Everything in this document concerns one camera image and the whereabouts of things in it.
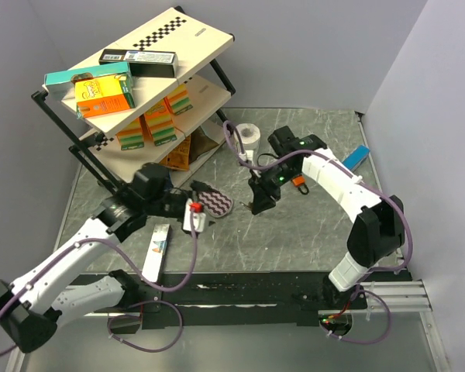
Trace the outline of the brass padlock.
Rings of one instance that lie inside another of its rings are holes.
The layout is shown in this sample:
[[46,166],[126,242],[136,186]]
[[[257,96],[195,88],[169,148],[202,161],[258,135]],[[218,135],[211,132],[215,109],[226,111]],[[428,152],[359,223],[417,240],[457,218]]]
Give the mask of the brass padlock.
[[246,209],[248,209],[249,211],[252,211],[252,206],[253,206],[253,205],[252,205],[251,202],[247,202],[247,203],[245,203],[245,202],[240,202],[240,204],[241,204],[243,207],[245,207]]

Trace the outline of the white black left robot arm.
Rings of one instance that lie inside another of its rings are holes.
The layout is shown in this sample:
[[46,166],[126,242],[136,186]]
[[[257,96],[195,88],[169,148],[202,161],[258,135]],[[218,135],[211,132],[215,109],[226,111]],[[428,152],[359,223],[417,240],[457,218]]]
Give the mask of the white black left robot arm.
[[49,341],[58,328],[88,313],[104,308],[127,312],[138,307],[142,284],[160,293],[184,287],[181,282],[166,288],[147,277],[135,280],[124,270],[114,270],[92,284],[67,290],[109,250],[135,267],[119,245],[143,228],[150,216],[177,219],[192,237],[203,231],[206,215],[198,202],[198,189],[174,188],[170,179],[166,167],[144,164],[133,180],[106,198],[61,248],[12,283],[0,280],[0,326],[15,348],[31,353]]

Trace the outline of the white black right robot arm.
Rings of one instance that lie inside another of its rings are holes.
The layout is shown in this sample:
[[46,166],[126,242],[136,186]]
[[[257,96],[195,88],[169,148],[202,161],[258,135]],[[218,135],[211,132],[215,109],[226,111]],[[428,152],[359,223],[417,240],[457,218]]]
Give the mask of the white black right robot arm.
[[274,208],[281,186],[303,174],[321,186],[353,223],[345,256],[322,281],[324,302],[330,308],[342,308],[369,269],[404,244],[403,204],[396,196],[384,200],[365,188],[360,177],[313,134],[298,138],[283,126],[269,135],[268,142],[280,163],[251,173],[248,185],[254,215]]

